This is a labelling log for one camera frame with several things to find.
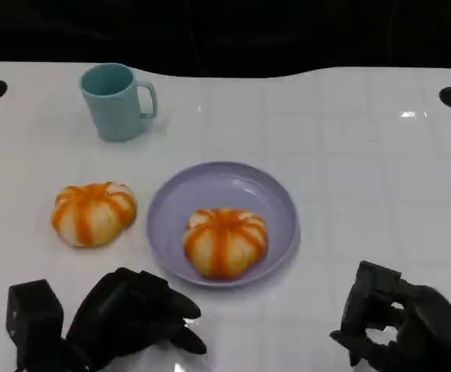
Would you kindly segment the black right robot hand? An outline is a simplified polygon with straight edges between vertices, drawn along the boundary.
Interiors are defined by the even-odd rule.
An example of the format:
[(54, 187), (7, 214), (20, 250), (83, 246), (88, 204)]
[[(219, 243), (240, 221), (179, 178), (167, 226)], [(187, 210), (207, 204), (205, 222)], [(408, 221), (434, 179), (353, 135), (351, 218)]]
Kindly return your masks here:
[(361, 261), (331, 338), (377, 371), (451, 371), (451, 304), (435, 288)]

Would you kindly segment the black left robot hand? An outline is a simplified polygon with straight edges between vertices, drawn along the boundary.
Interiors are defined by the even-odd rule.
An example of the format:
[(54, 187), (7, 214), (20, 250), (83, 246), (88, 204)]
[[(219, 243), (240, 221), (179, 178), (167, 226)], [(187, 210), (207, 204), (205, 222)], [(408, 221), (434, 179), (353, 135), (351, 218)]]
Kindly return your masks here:
[(207, 346), (186, 326), (201, 317), (189, 297), (161, 277), (120, 267), (106, 274), (78, 308), (66, 335), (67, 360), (74, 371), (99, 371), (115, 358), (168, 341), (204, 355)]

